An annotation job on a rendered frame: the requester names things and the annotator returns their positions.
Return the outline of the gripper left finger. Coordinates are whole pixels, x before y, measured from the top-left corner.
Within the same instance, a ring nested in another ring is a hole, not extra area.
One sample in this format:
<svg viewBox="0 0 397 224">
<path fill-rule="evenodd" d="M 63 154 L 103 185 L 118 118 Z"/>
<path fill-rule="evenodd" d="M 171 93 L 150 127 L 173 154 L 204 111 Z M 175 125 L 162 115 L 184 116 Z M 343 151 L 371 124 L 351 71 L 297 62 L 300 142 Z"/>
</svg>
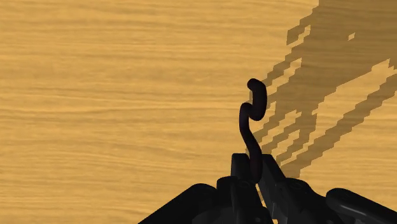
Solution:
<svg viewBox="0 0 397 224">
<path fill-rule="evenodd" d="M 246 154 L 232 155 L 231 175 L 197 183 L 138 224 L 274 224 L 251 181 Z"/>
</svg>

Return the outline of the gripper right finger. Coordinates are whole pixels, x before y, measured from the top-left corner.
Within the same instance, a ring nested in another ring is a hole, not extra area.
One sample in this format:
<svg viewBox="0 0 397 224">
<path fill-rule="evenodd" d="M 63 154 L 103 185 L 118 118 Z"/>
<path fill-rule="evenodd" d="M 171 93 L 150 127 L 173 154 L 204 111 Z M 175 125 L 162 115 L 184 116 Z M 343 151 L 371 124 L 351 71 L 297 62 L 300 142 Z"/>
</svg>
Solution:
<svg viewBox="0 0 397 224">
<path fill-rule="evenodd" d="M 397 212 L 345 188 L 326 195 L 287 178 L 272 155 L 263 154 L 261 194 L 278 224 L 397 224 Z"/>
</svg>

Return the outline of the black curved hook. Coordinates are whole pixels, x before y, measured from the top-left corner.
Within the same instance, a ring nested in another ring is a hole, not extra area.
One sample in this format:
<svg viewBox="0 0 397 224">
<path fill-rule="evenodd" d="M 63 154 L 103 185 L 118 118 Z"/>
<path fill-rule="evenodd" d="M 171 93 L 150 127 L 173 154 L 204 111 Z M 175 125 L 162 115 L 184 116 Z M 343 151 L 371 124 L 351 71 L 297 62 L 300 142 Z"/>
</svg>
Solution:
<svg viewBox="0 0 397 224">
<path fill-rule="evenodd" d="M 247 88 L 252 92 L 252 103 L 244 102 L 239 110 L 239 131 L 249 152 L 249 166 L 252 182 L 258 183 L 262 174 L 261 148 L 251 132 L 249 120 L 260 121 L 267 109 L 267 88 L 264 83 L 255 78 L 247 82 Z"/>
</svg>

